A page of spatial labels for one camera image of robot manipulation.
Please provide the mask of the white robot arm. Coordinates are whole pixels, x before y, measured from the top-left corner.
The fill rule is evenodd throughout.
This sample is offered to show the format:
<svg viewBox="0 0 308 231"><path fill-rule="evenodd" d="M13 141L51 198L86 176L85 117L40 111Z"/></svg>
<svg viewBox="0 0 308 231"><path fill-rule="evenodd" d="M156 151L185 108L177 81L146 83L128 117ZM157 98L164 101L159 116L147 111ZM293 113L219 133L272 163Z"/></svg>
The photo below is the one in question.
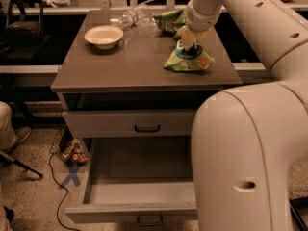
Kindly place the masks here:
<svg viewBox="0 0 308 231"><path fill-rule="evenodd" d="M307 21L280 0L191 0L188 26L202 32L222 9L271 80L218 92L195 115L199 231L294 231L288 177L307 154Z"/></svg>

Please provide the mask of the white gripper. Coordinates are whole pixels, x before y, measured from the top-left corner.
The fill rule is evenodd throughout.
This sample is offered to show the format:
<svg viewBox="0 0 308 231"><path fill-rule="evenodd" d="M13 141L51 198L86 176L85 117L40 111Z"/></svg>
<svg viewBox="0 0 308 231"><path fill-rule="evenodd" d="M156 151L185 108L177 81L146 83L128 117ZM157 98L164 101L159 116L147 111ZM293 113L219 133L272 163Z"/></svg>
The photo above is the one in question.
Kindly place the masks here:
<svg viewBox="0 0 308 231"><path fill-rule="evenodd" d="M186 9L186 23L193 31L192 47L196 48L208 37L221 14L222 3L219 0L191 0ZM179 28L174 36L181 39L183 46L190 43L189 30L186 25Z"/></svg>

